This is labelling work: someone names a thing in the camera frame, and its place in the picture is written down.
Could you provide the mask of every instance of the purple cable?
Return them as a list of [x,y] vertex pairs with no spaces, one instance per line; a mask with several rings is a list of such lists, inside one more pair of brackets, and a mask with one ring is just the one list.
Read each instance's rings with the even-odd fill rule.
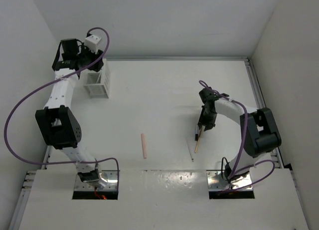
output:
[[[224,98],[226,100],[229,100],[228,97],[220,94],[217,90],[214,90],[212,89],[211,87],[209,87],[204,81],[200,80],[199,81],[199,84],[201,86],[203,86],[204,88],[208,89],[210,92],[212,92],[213,94],[216,94],[218,95],[219,97],[221,98]],[[239,160],[240,160],[240,156],[244,150],[244,144],[245,144],[245,140],[246,140],[246,133],[247,133],[247,125],[248,125],[248,112],[247,112],[247,109],[245,107],[245,105],[243,105],[242,103],[236,101],[236,100],[232,100],[233,103],[235,104],[238,104],[239,106],[241,106],[244,110],[244,128],[243,128],[243,136],[241,138],[241,143],[240,143],[240,147],[239,147],[239,151],[238,151],[238,155],[237,155],[237,158],[236,158],[236,161],[235,161],[235,164],[234,164],[234,167],[230,173],[230,175],[228,176],[228,179],[231,179],[234,175],[235,175],[235,172],[236,172],[236,168],[238,166],[238,163],[239,163]]]
[[237,188],[237,189],[227,189],[227,190],[224,190],[224,191],[220,191],[219,193],[220,193],[220,194],[225,194],[225,193],[231,193],[231,192],[235,192],[235,191],[238,191],[238,190],[241,190],[241,189],[245,189],[245,188],[250,187],[250,186],[252,186],[252,185],[254,185],[254,184],[256,184],[256,183],[259,183],[259,182],[263,181],[265,178],[269,177],[269,176],[273,173],[273,171],[275,170],[275,163],[274,163],[274,161],[269,160],[269,159],[259,161],[259,162],[257,162],[255,165],[251,164],[251,165],[248,165],[248,166],[246,166],[246,167],[244,167],[244,168],[241,168],[241,169],[237,170],[237,171],[235,172],[235,174],[239,173],[239,172],[242,171],[242,170],[245,170],[245,169],[248,169],[248,168],[251,168],[251,167],[260,165],[260,164],[265,163],[265,162],[270,162],[270,163],[273,164],[273,168],[271,169],[271,171],[270,171],[267,175],[265,175],[264,177],[262,177],[262,178],[259,179],[259,180],[256,180],[256,181],[252,182],[252,183],[249,184],[249,185],[242,186],[242,187]]
[[[107,37],[107,39],[108,39],[107,45],[106,45],[106,47],[105,47],[103,53],[101,54],[101,56],[99,56],[99,57],[98,57],[95,61],[93,61],[91,64],[89,64],[89,65],[87,65],[87,66],[85,66],[85,67],[83,67],[83,68],[81,68],[81,69],[79,69],[79,70],[77,70],[77,71],[75,71],[75,72],[73,72],[73,73],[67,74],[67,75],[64,76],[63,78],[68,78],[68,77],[70,77],[70,76],[73,75],[73,74],[78,74],[78,73],[80,73],[81,71],[90,68],[91,66],[93,66],[93,65],[96,64],[99,60],[101,60],[101,59],[103,58],[104,54],[106,53],[106,51],[107,51],[108,48],[109,48],[109,45],[110,45],[110,37],[109,37],[109,34],[106,32],[106,30],[104,30],[104,29],[101,28],[101,27],[94,27],[94,28],[88,30],[87,33],[90,33],[92,30],[95,30],[95,29],[100,29],[100,30],[102,30],[102,31],[105,33],[105,35],[106,35],[106,37]],[[27,98],[29,98],[31,95],[35,94],[36,92],[40,91],[41,89],[44,89],[45,87],[48,87],[49,85],[55,84],[55,83],[57,83],[57,82],[59,82],[59,81],[61,81],[61,80],[62,80],[62,79],[56,79],[56,80],[53,80],[53,81],[51,81],[51,82],[49,82],[49,83],[47,83],[47,84],[44,84],[44,85],[40,86],[39,88],[35,89],[34,91],[32,91],[31,93],[29,93],[28,95],[26,95],[25,97],[23,97],[23,98],[14,106],[14,108],[11,110],[11,112],[10,112],[8,118],[6,119],[6,122],[5,122],[5,125],[4,125],[4,130],[3,130],[3,131],[4,131],[4,134],[3,134],[3,135],[4,135],[4,142],[5,142],[6,146],[7,146],[7,148],[9,149],[10,153],[13,154],[13,156],[15,156],[17,159],[19,159],[19,160],[21,160],[21,161],[23,161],[23,162],[25,162],[25,163],[34,164],[34,165],[55,165],[55,164],[74,164],[74,163],[76,163],[76,161],[63,161],[63,162],[42,163],[42,162],[37,162],[37,161],[31,161],[31,160],[24,159],[24,158],[20,157],[18,154],[16,154],[16,153],[14,152],[14,150],[11,148],[11,146],[10,146],[10,144],[9,144],[8,137],[7,137],[7,130],[8,130],[9,121],[10,121],[11,117],[13,116],[14,112],[16,111],[16,109],[19,107],[19,105],[22,104],[22,103],[23,103]],[[81,163],[83,163],[83,164],[95,164],[95,163],[100,163],[100,162],[104,162],[104,161],[111,160],[111,159],[113,159],[113,160],[116,162],[117,170],[118,170],[118,173],[119,173],[119,162],[117,161],[116,158],[106,158],[106,159],[97,160],[97,161],[94,161],[94,162],[81,162]]]

